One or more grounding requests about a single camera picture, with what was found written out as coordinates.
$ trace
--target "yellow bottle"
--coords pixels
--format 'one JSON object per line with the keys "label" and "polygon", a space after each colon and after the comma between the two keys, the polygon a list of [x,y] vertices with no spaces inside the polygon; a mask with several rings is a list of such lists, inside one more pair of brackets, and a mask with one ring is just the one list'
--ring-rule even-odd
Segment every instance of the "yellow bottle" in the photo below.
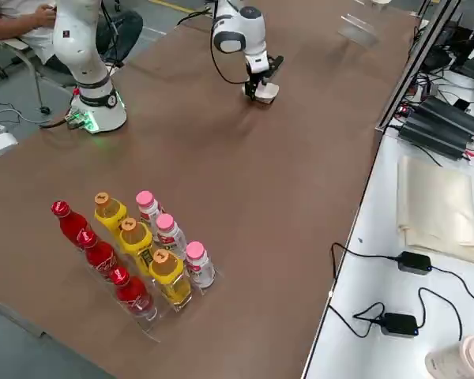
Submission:
{"label": "yellow bottle", "polygon": [[176,310],[180,310],[191,300],[191,286],[184,274],[184,264],[173,253],[164,249],[155,251],[149,273]]}
{"label": "yellow bottle", "polygon": [[126,218],[126,206],[106,192],[95,196],[95,206],[95,218],[119,241],[121,222]]}
{"label": "yellow bottle", "polygon": [[150,276],[149,265],[152,262],[152,233],[144,223],[138,223],[128,217],[121,222],[119,242],[125,253],[134,258],[135,264],[144,276]]}

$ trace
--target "floor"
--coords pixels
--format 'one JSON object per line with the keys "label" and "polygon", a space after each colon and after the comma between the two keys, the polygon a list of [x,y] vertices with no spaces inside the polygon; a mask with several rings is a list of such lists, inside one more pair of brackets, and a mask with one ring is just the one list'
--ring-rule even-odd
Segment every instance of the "floor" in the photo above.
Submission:
{"label": "floor", "polygon": [[[406,10],[416,10],[423,0],[393,0],[393,5]],[[108,9],[113,9],[112,0],[105,0]],[[130,57],[140,54],[165,33],[171,31],[177,21],[186,16],[182,10],[197,9],[204,5],[204,0],[168,0],[174,8],[161,5],[162,0],[122,0],[123,7],[135,9],[144,18],[145,27],[137,46]],[[474,0],[467,0],[463,7],[470,9],[466,17],[468,23],[474,24]],[[12,54],[0,48],[0,65],[8,66]],[[9,66],[9,78],[0,81],[0,110],[14,107],[26,118],[33,121],[46,121],[51,116],[43,116],[38,104],[31,96],[26,96],[24,88],[32,87],[32,79],[23,65]],[[66,81],[50,73],[56,81]],[[52,114],[61,114],[68,107],[70,92],[62,90],[50,81],[40,81],[41,92]],[[20,120],[13,112],[0,114],[0,123],[7,126],[11,133],[21,142],[33,133],[38,133],[36,124]],[[44,379],[57,377],[100,379],[110,378],[92,363],[75,352],[53,340],[48,335],[37,337],[26,332],[8,318],[0,314],[0,379]]]}

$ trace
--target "coca-cola bottle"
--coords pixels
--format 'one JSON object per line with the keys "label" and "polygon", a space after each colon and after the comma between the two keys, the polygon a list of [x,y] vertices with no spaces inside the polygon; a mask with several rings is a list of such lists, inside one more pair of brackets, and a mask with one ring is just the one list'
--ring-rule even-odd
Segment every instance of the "coca-cola bottle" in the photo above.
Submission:
{"label": "coca-cola bottle", "polygon": [[72,211],[66,201],[55,201],[51,211],[59,218],[62,233],[79,250],[83,250],[82,245],[77,241],[77,236],[81,231],[90,231],[88,221],[79,213]]}
{"label": "coca-cola bottle", "polygon": [[116,252],[107,242],[99,239],[94,231],[81,231],[77,242],[85,249],[86,260],[107,281],[111,271],[121,265]]}
{"label": "coca-cola bottle", "polygon": [[111,278],[116,286],[116,297],[134,316],[144,317],[147,321],[156,317],[158,309],[142,280],[130,276],[122,266],[111,271]]}

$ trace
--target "white robotic arm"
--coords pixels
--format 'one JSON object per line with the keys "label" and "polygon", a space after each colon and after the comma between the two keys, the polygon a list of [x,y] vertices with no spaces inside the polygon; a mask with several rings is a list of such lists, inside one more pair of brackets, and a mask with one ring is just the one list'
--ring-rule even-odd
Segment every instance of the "white robotic arm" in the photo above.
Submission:
{"label": "white robotic arm", "polygon": [[217,0],[213,22],[213,43],[224,54],[242,51],[246,57],[250,76],[244,84],[244,92],[253,100],[271,103],[279,92],[279,86],[269,83],[283,57],[267,55],[265,20],[261,11],[244,6],[243,0]]}
{"label": "white robotic arm", "polygon": [[53,32],[55,54],[77,82],[67,122],[90,133],[119,128],[126,111],[96,49],[101,0],[58,0]]}

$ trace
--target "brown table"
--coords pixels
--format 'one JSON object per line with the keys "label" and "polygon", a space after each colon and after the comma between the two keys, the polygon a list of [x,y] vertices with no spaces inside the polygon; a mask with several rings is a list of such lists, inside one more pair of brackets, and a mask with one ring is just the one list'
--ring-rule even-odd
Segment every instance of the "brown table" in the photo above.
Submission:
{"label": "brown table", "polygon": [[[331,283],[327,250],[352,225],[414,20],[379,14],[383,41],[366,51],[337,34],[360,7],[350,0],[255,5],[269,53],[285,57],[271,107],[219,78],[206,27],[180,27],[115,75],[129,115],[119,131],[43,131],[0,158],[0,301],[116,377],[302,372]],[[217,58],[244,78],[238,54]],[[90,218],[106,190],[137,215],[142,189],[225,276],[160,344],[88,274],[50,212],[65,199]]]}

